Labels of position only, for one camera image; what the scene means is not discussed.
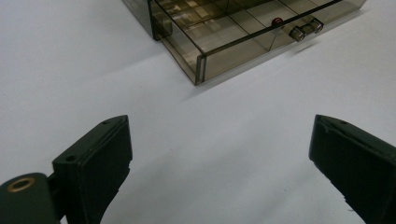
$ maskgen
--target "white surface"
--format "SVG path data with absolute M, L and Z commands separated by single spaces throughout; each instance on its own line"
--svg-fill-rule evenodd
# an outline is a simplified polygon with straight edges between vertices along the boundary
M 368 1 L 318 38 L 194 87 L 121 0 L 0 1 L 0 182 L 51 174 L 84 133 L 126 114 L 132 171 L 103 223 L 363 223 L 308 147 L 316 114 L 396 145 L 394 8 Z

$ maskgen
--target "plastic drawer organizer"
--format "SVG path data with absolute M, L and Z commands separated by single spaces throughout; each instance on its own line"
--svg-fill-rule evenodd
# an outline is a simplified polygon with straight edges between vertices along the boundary
M 197 85 L 319 33 L 365 0 L 123 0 Z

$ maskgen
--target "screw hole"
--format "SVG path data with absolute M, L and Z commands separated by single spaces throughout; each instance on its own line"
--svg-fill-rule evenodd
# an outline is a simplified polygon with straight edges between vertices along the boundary
M 66 161 L 74 161 L 77 157 L 75 156 L 68 156 L 66 157 Z
M 19 180 L 12 182 L 10 185 L 8 185 L 7 190 L 9 192 L 15 193 L 15 192 L 29 188 L 34 183 L 35 183 L 35 179 L 32 177 L 21 178 Z

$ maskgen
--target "metal ring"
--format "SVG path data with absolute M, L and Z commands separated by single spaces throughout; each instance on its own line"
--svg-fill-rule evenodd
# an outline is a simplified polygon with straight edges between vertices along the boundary
M 18 179 L 8 185 L 7 190 L 12 193 L 19 192 L 21 190 L 30 188 L 35 183 L 35 179 L 32 177 L 24 177 Z

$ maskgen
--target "smoked plastic case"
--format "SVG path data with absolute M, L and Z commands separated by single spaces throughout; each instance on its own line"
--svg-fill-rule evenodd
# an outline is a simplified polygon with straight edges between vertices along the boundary
M 365 0 L 123 0 L 198 85 L 308 35 Z

